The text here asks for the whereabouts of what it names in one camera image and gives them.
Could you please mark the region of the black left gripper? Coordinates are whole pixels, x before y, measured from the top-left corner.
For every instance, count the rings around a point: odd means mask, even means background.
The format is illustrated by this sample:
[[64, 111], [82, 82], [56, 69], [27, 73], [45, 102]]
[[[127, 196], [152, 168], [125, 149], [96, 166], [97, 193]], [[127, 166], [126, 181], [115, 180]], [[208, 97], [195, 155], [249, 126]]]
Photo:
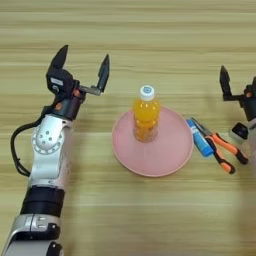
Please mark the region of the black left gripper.
[[[49, 69], [62, 70], [66, 61], [68, 46], [64, 45], [56, 53], [51, 61]], [[76, 119], [81, 104], [85, 101], [87, 94], [99, 96], [104, 92], [110, 72], [110, 59], [106, 55], [98, 72], [97, 86], [82, 86], [79, 80], [73, 80], [67, 87], [61, 81], [48, 81], [48, 89], [55, 95], [51, 106], [43, 108], [43, 115], [55, 115], [57, 117], [73, 121]]]

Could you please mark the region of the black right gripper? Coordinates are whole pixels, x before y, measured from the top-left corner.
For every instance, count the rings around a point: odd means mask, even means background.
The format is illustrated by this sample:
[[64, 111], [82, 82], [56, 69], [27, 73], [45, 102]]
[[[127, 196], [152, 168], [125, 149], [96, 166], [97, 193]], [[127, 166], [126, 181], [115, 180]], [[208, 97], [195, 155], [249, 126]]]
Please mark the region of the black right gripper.
[[230, 100], [231, 98], [237, 100], [244, 109], [248, 121], [256, 118], [256, 85], [247, 85], [242, 94], [232, 96], [229, 73], [224, 65], [220, 69], [219, 82], [224, 100]]

